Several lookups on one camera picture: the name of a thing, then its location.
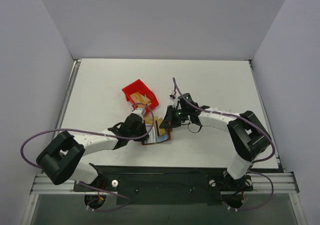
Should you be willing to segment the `gold card with chip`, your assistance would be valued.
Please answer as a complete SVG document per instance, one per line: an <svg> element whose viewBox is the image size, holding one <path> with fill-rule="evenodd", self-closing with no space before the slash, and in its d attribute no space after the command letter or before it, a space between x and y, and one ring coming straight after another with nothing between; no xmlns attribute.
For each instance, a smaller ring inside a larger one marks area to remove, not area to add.
<svg viewBox="0 0 320 225"><path fill-rule="evenodd" d="M152 124L156 124L157 120L159 119L158 116L154 116L152 117L151 115L145 116L144 120L145 120L145 124L146 125L152 125Z"/></svg>

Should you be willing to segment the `gold card magnetic stripe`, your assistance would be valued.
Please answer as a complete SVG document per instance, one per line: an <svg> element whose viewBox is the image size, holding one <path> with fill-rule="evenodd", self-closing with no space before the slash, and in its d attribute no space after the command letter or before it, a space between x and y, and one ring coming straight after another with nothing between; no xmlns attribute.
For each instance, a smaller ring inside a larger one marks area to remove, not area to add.
<svg viewBox="0 0 320 225"><path fill-rule="evenodd" d="M163 118L159 117L156 121L155 121L155 129L156 129L156 134L158 137L160 136L164 136L167 134L167 130L165 128L160 128L160 125L163 122Z"/></svg>

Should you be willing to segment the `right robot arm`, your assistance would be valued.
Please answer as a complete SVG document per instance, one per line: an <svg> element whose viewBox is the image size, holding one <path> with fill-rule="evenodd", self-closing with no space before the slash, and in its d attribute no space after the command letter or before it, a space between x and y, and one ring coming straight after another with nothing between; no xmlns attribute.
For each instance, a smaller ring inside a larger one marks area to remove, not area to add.
<svg viewBox="0 0 320 225"><path fill-rule="evenodd" d="M193 124L199 129L210 127L229 133L236 155L226 169L223 183L230 190L236 189L256 157L270 145L269 134L257 116L249 110L227 115L206 105L198 106L189 93L169 97L173 104L167 107L159 128L171 130Z"/></svg>

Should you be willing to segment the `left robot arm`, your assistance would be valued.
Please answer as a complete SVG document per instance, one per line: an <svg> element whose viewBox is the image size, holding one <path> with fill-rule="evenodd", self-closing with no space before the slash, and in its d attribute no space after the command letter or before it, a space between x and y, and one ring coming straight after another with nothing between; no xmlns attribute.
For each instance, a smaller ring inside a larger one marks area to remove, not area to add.
<svg viewBox="0 0 320 225"><path fill-rule="evenodd" d="M81 162L82 157L100 151L113 151L126 146L130 140L137 142L149 138L142 110L132 112L124 122L104 130L103 135L71 135L59 133L38 155L36 163L55 185L67 180L79 181L92 191L99 190L103 178L90 164Z"/></svg>

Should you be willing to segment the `brown leather card holder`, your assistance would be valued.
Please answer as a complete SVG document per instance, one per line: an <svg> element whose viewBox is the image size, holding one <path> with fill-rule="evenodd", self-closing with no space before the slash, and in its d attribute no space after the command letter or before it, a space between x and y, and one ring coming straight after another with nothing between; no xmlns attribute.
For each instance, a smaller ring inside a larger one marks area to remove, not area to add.
<svg viewBox="0 0 320 225"><path fill-rule="evenodd" d="M151 132L148 134L149 135L148 139L145 141L142 141L141 144L143 146L148 146L148 145L156 145L156 144L161 144L161 143L170 141L172 129L166 129L166 130L167 130L167 134L163 136L157 136L156 125L153 126L151 129Z"/></svg>

